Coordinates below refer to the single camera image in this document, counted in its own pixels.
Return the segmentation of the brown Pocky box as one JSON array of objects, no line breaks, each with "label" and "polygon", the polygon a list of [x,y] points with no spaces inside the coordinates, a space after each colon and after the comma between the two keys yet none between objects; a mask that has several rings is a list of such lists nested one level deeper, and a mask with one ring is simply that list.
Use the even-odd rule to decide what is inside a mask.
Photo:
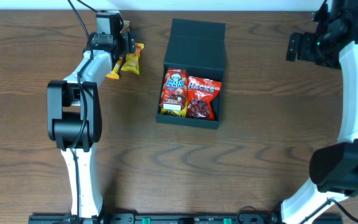
[{"label": "brown Pocky box", "polygon": [[123,21],[123,27],[120,31],[121,34],[128,33],[132,30],[132,25],[130,21]]}]

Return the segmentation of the yellow orange snack packet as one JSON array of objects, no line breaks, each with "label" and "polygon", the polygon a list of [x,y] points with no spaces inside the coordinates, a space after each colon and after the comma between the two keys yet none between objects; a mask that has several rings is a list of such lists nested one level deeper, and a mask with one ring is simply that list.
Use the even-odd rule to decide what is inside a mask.
[{"label": "yellow orange snack packet", "polygon": [[121,67],[121,72],[133,72],[136,75],[140,74],[139,59],[140,53],[144,49],[143,43],[135,44],[135,52],[126,55],[126,61]]}]

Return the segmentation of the small yellow snack packet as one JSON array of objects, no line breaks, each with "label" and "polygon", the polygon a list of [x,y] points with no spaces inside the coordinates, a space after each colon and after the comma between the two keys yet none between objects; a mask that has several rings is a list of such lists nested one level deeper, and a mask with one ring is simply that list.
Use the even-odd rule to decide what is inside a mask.
[{"label": "small yellow snack packet", "polygon": [[123,62],[123,58],[120,58],[113,66],[112,71],[108,73],[106,77],[110,79],[119,80],[120,79],[119,71],[121,69],[122,62]]}]

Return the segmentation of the red Hello Panda box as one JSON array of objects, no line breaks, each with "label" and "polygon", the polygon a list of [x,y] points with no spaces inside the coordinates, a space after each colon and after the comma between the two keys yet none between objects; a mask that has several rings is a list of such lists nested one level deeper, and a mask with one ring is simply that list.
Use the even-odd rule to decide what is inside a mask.
[{"label": "red Hello Panda box", "polygon": [[163,110],[182,111],[187,102],[188,72],[169,68],[163,81],[160,108]]}]

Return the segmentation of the dark green gift box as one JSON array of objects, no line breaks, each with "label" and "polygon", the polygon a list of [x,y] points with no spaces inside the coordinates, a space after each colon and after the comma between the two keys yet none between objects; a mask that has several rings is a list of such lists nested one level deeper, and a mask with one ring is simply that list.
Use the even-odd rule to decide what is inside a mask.
[{"label": "dark green gift box", "polygon": [[[223,83],[226,68],[225,30],[224,23],[174,18],[162,75],[165,75],[169,68],[177,68],[186,70],[194,77]],[[161,114],[159,106],[155,117],[158,123],[218,129],[223,110],[223,91],[212,100],[211,106],[214,120]]]}]

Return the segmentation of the red Hacks candy bag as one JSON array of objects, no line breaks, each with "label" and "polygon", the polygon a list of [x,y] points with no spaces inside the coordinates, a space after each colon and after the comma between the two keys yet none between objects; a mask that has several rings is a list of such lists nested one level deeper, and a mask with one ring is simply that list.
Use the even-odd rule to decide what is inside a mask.
[{"label": "red Hacks candy bag", "polygon": [[211,102],[220,91],[221,82],[189,76],[186,116],[195,119],[215,120]]}]

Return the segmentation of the yellow candy bag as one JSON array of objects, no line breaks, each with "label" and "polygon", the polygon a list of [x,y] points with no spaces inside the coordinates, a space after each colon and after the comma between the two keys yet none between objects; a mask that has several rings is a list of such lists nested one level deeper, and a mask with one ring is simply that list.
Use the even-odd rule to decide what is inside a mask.
[{"label": "yellow candy bag", "polygon": [[186,117],[186,108],[184,108],[183,110],[165,110],[165,109],[161,109],[159,114],[162,115],[167,115],[167,116],[177,116],[177,117]]}]

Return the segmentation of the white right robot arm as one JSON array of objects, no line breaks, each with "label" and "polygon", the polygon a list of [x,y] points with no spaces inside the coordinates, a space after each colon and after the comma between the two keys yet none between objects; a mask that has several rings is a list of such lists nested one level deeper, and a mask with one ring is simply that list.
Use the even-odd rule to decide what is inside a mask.
[{"label": "white right robot arm", "polygon": [[271,223],[338,223],[325,218],[332,205],[358,195],[358,0],[323,2],[314,32],[290,36],[286,59],[313,62],[342,72],[342,121],[335,145],[312,155],[309,179],[284,200]]}]

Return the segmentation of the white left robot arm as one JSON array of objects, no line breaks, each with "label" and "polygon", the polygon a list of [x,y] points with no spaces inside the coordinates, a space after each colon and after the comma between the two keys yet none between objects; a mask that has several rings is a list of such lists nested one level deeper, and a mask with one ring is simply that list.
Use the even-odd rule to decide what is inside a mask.
[{"label": "white left robot arm", "polygon": [[118,12],[97,12],[96,32],[87,33],[83,59],[63,80],[47,85],[47,128],[65,160],[70,180],[71,223],[97,223],[103,207],[96,150],[102,133],[98,89],[120,56],[135,51]]}]

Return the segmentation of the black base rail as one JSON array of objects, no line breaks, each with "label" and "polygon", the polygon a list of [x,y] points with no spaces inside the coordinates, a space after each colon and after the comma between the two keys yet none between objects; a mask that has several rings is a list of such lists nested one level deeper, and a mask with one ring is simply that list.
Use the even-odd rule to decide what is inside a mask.
[{"label": "black base rail", "polygon": [[278,218],[273,215],[242,213],[234,214],[192,214],[192,215],[136,215],[133,213],[112,213],[93,218],[82,218],[80,221],[75,216],[66,215],[31,215],[29,224],[53,224],[53,223],[89,223],[89,224],[264,224],[278,223]]}]

